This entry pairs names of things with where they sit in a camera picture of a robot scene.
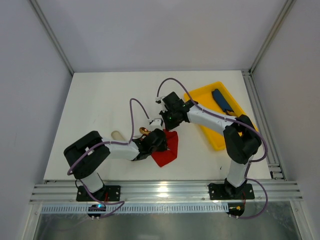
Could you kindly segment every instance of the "yellow container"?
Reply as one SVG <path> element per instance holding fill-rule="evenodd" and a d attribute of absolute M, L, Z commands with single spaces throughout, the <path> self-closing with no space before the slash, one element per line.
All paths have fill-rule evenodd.
<path fill-rule="evenodd" d="M 197 101 L 199 104 L 203 105 L 204 107 L 213 110 L 215 112 L 225 114 L 222 109 L 219 107 L 219 105 L 216 103 L 212 96 L 212 91 L 218 89 L 221 94 L 223 95 L 224 99 L 228 102 L 230 107 L 233 109 L 234 113 L 237 116 L 240 116 L 242 114 L 246 114 L 242 108 L 239 106 L 239 104 L 236 102 L 236 100 L 232 97 L 230 92 L 226 89 L 226 87 L 222 84 L 222 82 L 215 82 L 200 88 L 197 88 L 195 90 L 190 91 L 190 95 L 193 100 Z M 184 99 L 188 101 L 190 98 L 185 93 Z M 216 151 L 224 150 L 226 148 L 225 139 L 223 136 L 221 136 L 219 133 L 205 127 L 201 126 L 200 128 L 204 132 L 204 135 L 208 139 L 209 143 L 212 145 L 213 149 Z"/>

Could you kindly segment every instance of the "gray floor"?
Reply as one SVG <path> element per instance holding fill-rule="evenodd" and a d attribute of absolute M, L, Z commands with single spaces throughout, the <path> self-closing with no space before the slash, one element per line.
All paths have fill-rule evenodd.
<path fill-rule="evenodd" d="M 247 203 L 244 216 L 263 203 Z M 289 202 L 271 202 L 251 220 L 226 213 L 119 214 L 99 221 L 79 214 L 44 214 L 35 240 L 300 240 Z"/>

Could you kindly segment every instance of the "black mounting plate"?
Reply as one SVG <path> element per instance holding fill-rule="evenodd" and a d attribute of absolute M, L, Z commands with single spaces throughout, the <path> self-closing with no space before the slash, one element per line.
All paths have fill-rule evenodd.
<path fill-rule="evenodd" d="M 104 202 L 107 195 L 108 202 L 118 202 L 120 200 L 121 186 L 119 185 L 106 185 L 105 188 L 96 191 L 93 195 L 99 201 Z M 78 192 L 76 193 L 77 202 L 92 202 L 92 198 L 87 194 L 87 191 L 83 186 L 78 187 Z"/>
<path fill-rule="evenodd" d="M 231 200 L 230 196 L 225 191 L 224 183 L 222 184 L 210 183 L 208 185 L 208 188 L 209 188 L 210 200 Z M 246 183 L 244 185 L 242 192 L 245 195 L 245 199 L 247 200 L 255 199 L 255 193 L 250 183 Z M 241 196 L 242 194 L 240 194 L 238 197 L 232 198 L 232 200 L 242 200 Z"/>

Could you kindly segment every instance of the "red cloth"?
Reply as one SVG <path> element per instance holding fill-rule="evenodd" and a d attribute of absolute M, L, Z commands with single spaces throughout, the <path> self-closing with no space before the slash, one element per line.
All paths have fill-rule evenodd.
<path fill-rule="evenodd" d="M 168 163 L 171 163 L 178 156 L 178 134 L 176 131 L 163 130 L 166 136 L 166 142 L 168 150 L 166 151 L 155 151 L 151 154 L 156 164 L 161 168 Z"/>

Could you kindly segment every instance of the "white wall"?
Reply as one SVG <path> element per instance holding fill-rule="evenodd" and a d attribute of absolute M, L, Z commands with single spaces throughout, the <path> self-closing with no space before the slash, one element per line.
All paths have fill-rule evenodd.
<path fill-rule="evenodd" d="M 38 0 L 75 72 L 248 69 L 285 0 Z"/>
<path fill-rule="evenodd" d="M 27 0 L 0 1 L 0 238 L 18 239 L 71 75 Z"/>
<path fill-rule="evenodd" d="M 254 80 L 288 177 L 320 223 L 320 1 L 298 0 Z"/>

